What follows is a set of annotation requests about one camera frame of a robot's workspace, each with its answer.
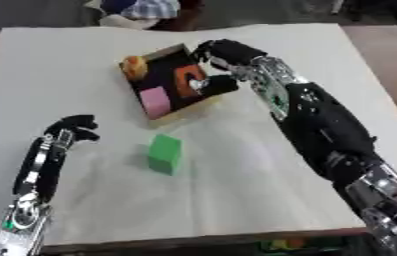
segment yellow object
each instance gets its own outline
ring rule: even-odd
[[[142,80],[148,72],[147,62],[141,56],[126,57],[120,64],[120,68],[130,81]]]

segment white table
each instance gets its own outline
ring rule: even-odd
[[[335,25],[258,25],[194,33],[6,29],[0,35],[0,214],[30,142],[59,117],[96,114],[98,144],[70,152],[48,245],[362,227],[242,86],[207,112],[158,130],[116,64],[186,42],[231,38],[282,57],[344,103],[397,169],[397,108]],[[149,171],[157,133],[184,140],[175,177]]]

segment toy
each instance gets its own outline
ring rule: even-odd
[[[147,62],[141,56],[126,57],[120,67],[130,81],[142,80],[148,72]]]
[[[140,99],[151,120],[170,113],[170,100],[162,86],[141,91]]]
[[[157,172],[173,175],[181,158],[181,140],[158,134],[148,152],[148,166]]]
[[[205,78],[203,72],[198,65],[188,65],[175,69],[175,77],[176,89],[178,90],[178,93],[182,98],[188,98],[198,95],[198,93],[193,90],[189,85],[189,81],[191,79],[201,81]]]

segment red object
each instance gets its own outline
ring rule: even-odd
[[[189,82],[187,81],[187,76],[191,75],[195,80],[204,80],[205,76],[198,65],[189,65],[182,68],[177,68],[175,70],[176,76],[176,89],[182,98],[188,98],[197,96],[198,93],[193,90]]]

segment orange toy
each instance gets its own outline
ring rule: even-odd
[[[126,57],[120,67],[130,81],[142,80],[148,72],[147,62],[141,56]]]
[[[198,65],[189,65],[175,70],[176,76],[176,89],[178,90],[181,98],[188,98],[197,96],[198,93],[193,90],[188,81],[187,76],[193,76],[195,80],[204,80],[204,73]]]

